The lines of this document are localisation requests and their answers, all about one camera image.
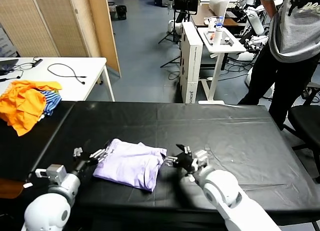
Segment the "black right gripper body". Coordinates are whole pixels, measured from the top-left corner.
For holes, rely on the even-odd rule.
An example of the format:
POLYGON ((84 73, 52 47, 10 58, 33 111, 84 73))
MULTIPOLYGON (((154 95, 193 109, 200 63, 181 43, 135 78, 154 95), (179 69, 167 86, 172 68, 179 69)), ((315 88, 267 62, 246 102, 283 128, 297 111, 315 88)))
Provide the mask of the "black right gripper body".
POLYGON ((178 155, 174 156, 174 167, 182 168, 188 173, 194 173, 196 171, 197 163, 194 164, 194 158, 191 152, 185 153, 181 152, 178 155))

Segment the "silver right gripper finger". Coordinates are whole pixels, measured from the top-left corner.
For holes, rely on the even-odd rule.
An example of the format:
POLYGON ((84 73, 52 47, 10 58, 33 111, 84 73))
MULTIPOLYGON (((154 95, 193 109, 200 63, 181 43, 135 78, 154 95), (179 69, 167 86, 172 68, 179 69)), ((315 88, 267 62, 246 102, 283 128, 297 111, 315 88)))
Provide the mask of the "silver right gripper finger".
POLYGON ((168 167, 174 167, 178 164, 179 159, 176 156, 166 156, 164 158, 164 164, 166 164, 168 167))
POLYGON ((176 146, 177 146, 180 150, 182 150, 185 154, 191 154, 191 153, 192 153, 190 146, 185 146, 185 145, 183 145, 183 144, 176 144, 176 146))

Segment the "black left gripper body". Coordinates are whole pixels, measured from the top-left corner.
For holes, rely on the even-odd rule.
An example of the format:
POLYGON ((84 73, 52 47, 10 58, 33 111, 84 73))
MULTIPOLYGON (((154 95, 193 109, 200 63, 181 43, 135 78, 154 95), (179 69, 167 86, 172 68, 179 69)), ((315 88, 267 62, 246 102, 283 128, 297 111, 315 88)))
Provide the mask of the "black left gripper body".
POLYGON ((82 152, 80 155, 73 156, 73 168, 71 173, 76 176, 83 176, 91 166, 98 164, 98 158, 91 157, 91 154, 82 152))

